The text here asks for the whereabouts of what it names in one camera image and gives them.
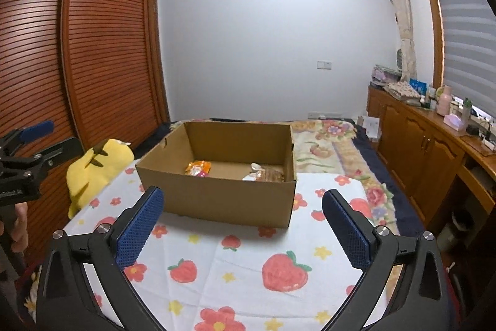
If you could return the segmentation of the person's left hand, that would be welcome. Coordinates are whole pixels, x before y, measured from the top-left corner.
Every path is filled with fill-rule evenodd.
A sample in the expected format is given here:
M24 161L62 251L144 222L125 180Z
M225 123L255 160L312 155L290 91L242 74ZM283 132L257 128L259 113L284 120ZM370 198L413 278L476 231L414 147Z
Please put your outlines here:
M18 203L15 205L16 220L8 234L12 239L11 250L14 253L22 253L29 245L28 234L28 204Z

